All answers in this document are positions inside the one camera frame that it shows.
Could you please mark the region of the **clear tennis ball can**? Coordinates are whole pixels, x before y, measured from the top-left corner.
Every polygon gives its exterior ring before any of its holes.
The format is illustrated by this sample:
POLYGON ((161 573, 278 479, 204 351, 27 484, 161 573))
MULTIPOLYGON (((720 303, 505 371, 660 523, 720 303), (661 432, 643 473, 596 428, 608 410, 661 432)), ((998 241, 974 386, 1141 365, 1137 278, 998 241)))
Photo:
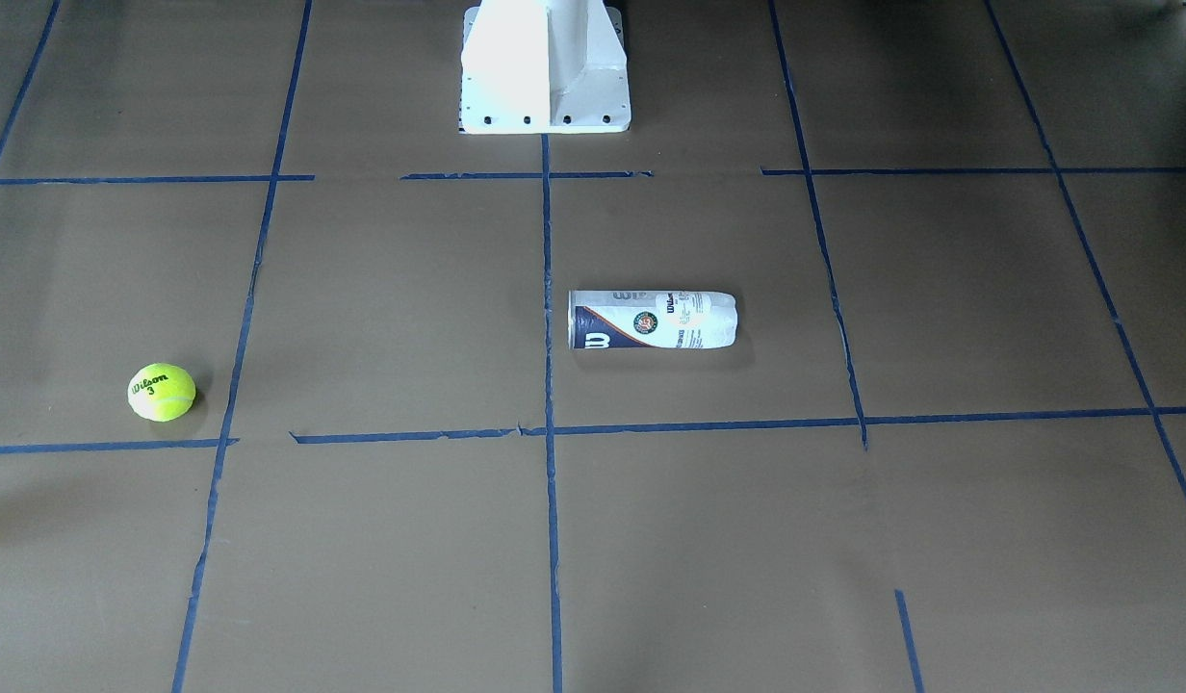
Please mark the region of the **clear tennis ball can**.
POLYGON ((570 349, 723 349, 735 343, 735 297, 707 291, 570 291, 570 349))

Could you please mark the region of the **yellow Wilson tennis ball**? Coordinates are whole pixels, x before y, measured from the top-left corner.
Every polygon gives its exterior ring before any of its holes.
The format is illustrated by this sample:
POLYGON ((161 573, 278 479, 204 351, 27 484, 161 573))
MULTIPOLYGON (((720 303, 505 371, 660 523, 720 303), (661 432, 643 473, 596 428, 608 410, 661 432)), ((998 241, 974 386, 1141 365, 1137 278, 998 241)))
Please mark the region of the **yellow Wilson tennis ball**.
POLYGON ((168 363, 140 369, 128 382, 126 398, 132 412, 149 422, 171 422, 193 407, 196 384, 187 370, 168 363))

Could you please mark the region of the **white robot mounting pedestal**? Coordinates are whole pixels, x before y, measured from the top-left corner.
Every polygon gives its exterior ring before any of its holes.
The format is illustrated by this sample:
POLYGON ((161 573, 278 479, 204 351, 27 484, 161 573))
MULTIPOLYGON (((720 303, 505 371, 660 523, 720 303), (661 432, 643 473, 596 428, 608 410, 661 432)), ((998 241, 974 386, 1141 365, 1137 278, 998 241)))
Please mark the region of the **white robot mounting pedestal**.
POLYGON ((605 1, 482 1, 464 12, 463 28, 461 132, 629 131, 621 9, 605 1))

